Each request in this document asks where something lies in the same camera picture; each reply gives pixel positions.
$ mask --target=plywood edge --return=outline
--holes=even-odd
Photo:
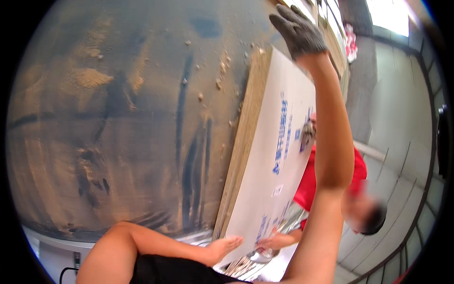
[[[224,237],[235,206],[257,128],[257,120],[262,107],[273,50],[274,48],[270,47],[264,54],[260,54],[259,50],[255,50],[251,55],[251,68],[244,94],[242,112],[214,226],[213,239]]]

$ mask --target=gloved hand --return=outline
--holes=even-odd
[[[295,5],[291,10],[277,4],[282,17],[271,14],[270,21],[284,37],[293,60],[300,55],[320,53],[328,50],[325,39],[316,27]]]

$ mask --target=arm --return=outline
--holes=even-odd
[[[327,53],[297,60],[316,87],[317,190],[300,243],[283,280],[332,283],[341,240],[341,198],[353,176],[353,139],[337,73]]]
[[[136,224],[120,222],[91,249],[77,274],[77,283],[129,283],[137,254],[179,257],[212,266],[241,243],[241,237],[232,237],[199,247],[177,242]]]
[[[257,242],[257,246],[266,249],[280,250],[284,247],[288,247],[289,245],[298,243],[301,239],[301,235],[303,234],[301,229],[293,230],[288,234],[281,234],[276,231],[273,232],[274,236],[259,240]]]

